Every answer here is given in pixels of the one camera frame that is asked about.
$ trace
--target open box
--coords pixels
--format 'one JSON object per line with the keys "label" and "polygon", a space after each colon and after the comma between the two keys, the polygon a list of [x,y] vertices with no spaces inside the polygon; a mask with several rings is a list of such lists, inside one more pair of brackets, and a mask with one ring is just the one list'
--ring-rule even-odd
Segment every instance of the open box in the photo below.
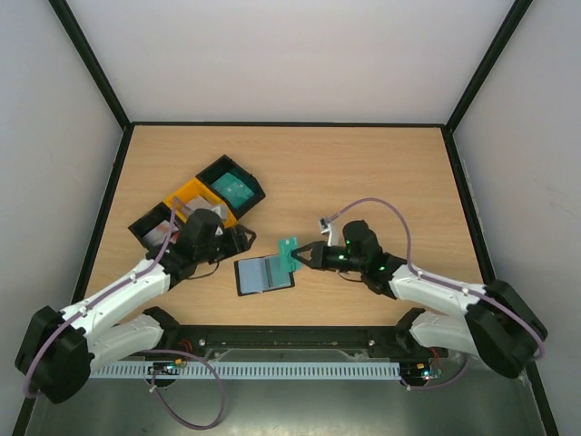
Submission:
{"label": "open box", "polygon": [[227,215],[223,220],[224,226],[228,228],[235,225],[265,196],[256,178],[225,154],[155,205],[131,224],[129,230],[143,247],[150,250],[162,243],[170,222],[174,198],[178,199],[178,203],[172,241],[195,209],[225,206]]}

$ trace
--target yellow box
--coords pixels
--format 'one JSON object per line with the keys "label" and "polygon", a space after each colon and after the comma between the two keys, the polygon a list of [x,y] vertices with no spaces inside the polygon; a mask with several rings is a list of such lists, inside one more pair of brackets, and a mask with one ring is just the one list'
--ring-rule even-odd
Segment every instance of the yellow box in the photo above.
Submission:
{"label": "yellow box", "polygon": [[226,206],[226,209],[228,210],[228,219],[226,220],[226,223],[224,223],[224,226],[226,228],[232,227],[234,224],[238,222],[238,220],[236,220],[236,217],[233,215],[230,208],[228,207],[228,204],[226,204],[226,202],[224,202],[222,198],[213,193],[210,190],[210,188],[208,188],[205,184],[203,184],[196,178],[191,179],[188,183],[186,183],[177,191],[169,195],[165,200],[163,200],[163,203],[167,207],[172,209],[173,197],[178,197],[182,203],[178,203],[176,208],[176,214],[185,223],[187,221],[187,217],[182,212],[183,206],[198,196],[203,198],[211,205],[223,204],[224,206]]}

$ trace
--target wooden surface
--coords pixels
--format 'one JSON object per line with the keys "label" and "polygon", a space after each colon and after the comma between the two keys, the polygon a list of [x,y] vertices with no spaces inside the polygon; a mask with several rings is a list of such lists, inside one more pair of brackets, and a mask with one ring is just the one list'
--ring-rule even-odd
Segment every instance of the wooden surface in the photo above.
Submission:
{"label": "wooden surface", "polygon": [[[127,230],[165,196],[222,154],[253,173],[266,198],[241,219],[258,234],[252,249],[212,277],[182,282],[149,301],[184,324],[392,325],[414,304],[393,301],[334,272],[302,268],[292,289],[239,297],[233,262],[277,252],[296,235],[323,239],[317,220],[354,200],[377,196],[409,222],[414,263],[467,282],[478,264],[439,129],[344,127],[135,128],[87,294],[127,273],[144,249]],[[405,257],[404,231],[386,207],[367,203],[339,219],[368,222],[384,251]],[[209,271],[204,265],[197,274]]]}

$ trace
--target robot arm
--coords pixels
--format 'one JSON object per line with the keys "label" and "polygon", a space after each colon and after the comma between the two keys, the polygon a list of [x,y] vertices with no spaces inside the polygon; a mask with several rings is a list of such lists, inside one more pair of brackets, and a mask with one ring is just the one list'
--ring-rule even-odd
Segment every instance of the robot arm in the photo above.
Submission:
{"label": "robot arm", "polygon": [[16,368],[27,374],[47,339],[62,329],[33,368],[30,382],[51,402],[59,403],[77,393],[91,372],[104,365],[150,350],[160,341],[172,345],[170,333],[179,324],[159,308],[115,324],[192,276],[199,263],[215,263],[245,252],[255,238],[255,233],[239,224],[225,229],[215,212],[196,210],[175,244],[168,245],[161,256],[158,246],[124,277],[92,297],[60,312],[46,306],[35,313],[16,356]]}
{"label": "robot arm", "polygon": [[405,259],[384,253],[364,221],[347,223],[343,238],[345,246],[309,243],[291,256],[312,269],[360,273],[374,293],[418,302],[446,315],[410,311],[399,323],[405,332],[400,345],[405,349],[422,346],[468,352],[499,374],[516,378],[534,359],[537,340],[498,306],[514,313],[541,341],[547,337],[545,326],[506,282],[463,283],[419,271]]}

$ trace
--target black frame edge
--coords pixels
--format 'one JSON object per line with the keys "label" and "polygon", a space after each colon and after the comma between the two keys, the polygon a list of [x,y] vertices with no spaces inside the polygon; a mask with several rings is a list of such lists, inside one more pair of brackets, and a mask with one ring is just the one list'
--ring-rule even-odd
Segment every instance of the black frame edge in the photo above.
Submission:
{"label": "black frame edge", "polygon": [[26,429],[28,428],[28,424],[30,423],[31,418],[33,417],[33,409],[36,400],[33,398],[25,398],[25,401],[20,408],[20,412],[18,413],[18,418],[16,419],[16,424],[14,429],[12,430],[12,436],[25,436]]}
{"label": "black frame edge", "polygon": [[492,43],[490,43],[487,52],[484,54],[484,57],[480,61],[476,72],[474,75],[472,75],[466,90],[460,97],[456,108],[446,123],[446,127],[451,133],[454,133],[454,131],[458,128],[462,118],[464,118],[468,108],[482,87],[482,84],[487,80],[488,74],[507,46],[510,37],[513,33],[515,33],[515,30],[517,30],[518,24],[522,20],[523,16],[525,16],[528,7],[532,3],[533,0],[515,0],[515,3],[512,4],[507,16],[502,22],[502,25],[500,25],[498,28],[497,34],[492,40]]}
{"label": "black frame edge", "polygon": [[[454,180],[456,181],[456,187],[458,188],[458,195],[460,197],[460,202],[462,203],[464,216],[466,217],[468,231],[470,232],[470,238],[472,239],[472,245],[474,246],[478,267],[482,274],[482,280],[484,283],[489,283],[496,278],[496,275],[494,273],[492,262],[490,261],[490,256],[488,255],[488,249],[484,240],[482,228],[480,227],[480,221],[478,219],[476,207],[474,206],[472,194],[468,188],[468,181],[464,174],[462,162],[460,161],[453,132],[447,127],[443,127],[442,137],[444,138],[444,144],[448,153],[448,159],[450,160],[450,167],[454,174]],[[556,427],[555,417],[551,411],[547,394],[543,387],[543,382],[538,373],[537,365],[534,362],[531,362],[527,366],[526,371],[533,395],[535,396],[535,401],[537,402],[538,412],[541,421],[543,422],[543,427],[545,428],[545,433],[548,436],[558,436],[559,433]]]}
{"label": "black frame edge", "polygon": [[115,191],[117,190],[117,184],[119,183],[119,178],[121,177],[125,156],[127,155],[127,150],[129,150],[129,143],[131,142],[132,135],[133,125],[130,124],[129,128],[123,132],[121,142],[119,143],[119,150],[115,156],[113,169],[111,171],[111,175],[109,176],[107,187],[105,188],[105,194],[103,196],[103,200],[101,201],[101,207],[99,208],[99,213],[97,214],[97,220],[94,224],[91,240],[89,241],[87,253],[83,260],[83,267],[79,273],[79,279],[77,280],[76,286],[74,288],[73,299],[71,303],[79,302],[84,298],[87,284],[89,283],[91,273],[93,272],[94,261],[97,257],[97,252],[99,251],[99,246],[101,244],[101,238],[103,237],[105,224],[107,223],[109,211],[111,210],[111,204],[113,203]]}
{"label": "black frame edge", "polygon": [[333,122],[261,122],[261,121],[136,121],[134,125],[212,126],[212,127],[410,127],[441,129],[442,123],[333,123]]}
{"label": "black frame edge", "polygon": [[107,79],[103,68],[99,64],[93,49],[85,38],[81,26],[76,21],[71,7],[66,0],[48,0],[48,3],[53,7],[54,13],[63,25],[66,33],[69,35],[69,38],[73,42],[73,45],[81,56],[81,59],[83,59],[84,65],[87,67],[87,70],[89,70],[89,73],[97,85],[97,88],[99,88],[99,91],[103,95],[105,102],[109,105],[117,123],[119,123],[121,128],[124,130],[129,128],[129,118],[121,106],[121,102],[117,98],[111,83],[109,83],[109,79]]}
{"label": "black frame edge", "polygon": [[494,268],[492,267],[486,243],[484,242],[484,235],[480,228],[480,221],[478,220],[476,207],[472,201],[472,193],[468,188],[468,181],[464,174],[462,162],[460,161],[458,148],[456,147],[454,136],[449,129],[445,127],[442,128],[442,137],[444,138],[444,145],[446,146],[446,152],[448,153],[450,168],[454,174],[454,180],[456,181],[456,187],[458,188],[458,196],[460,197],[464,216],[466,217],[470,239],[472,240],[474,252],[476,253],[476,258],[478,260],[480,274],[482,275],[484,283],[490,283],[495,279]]}

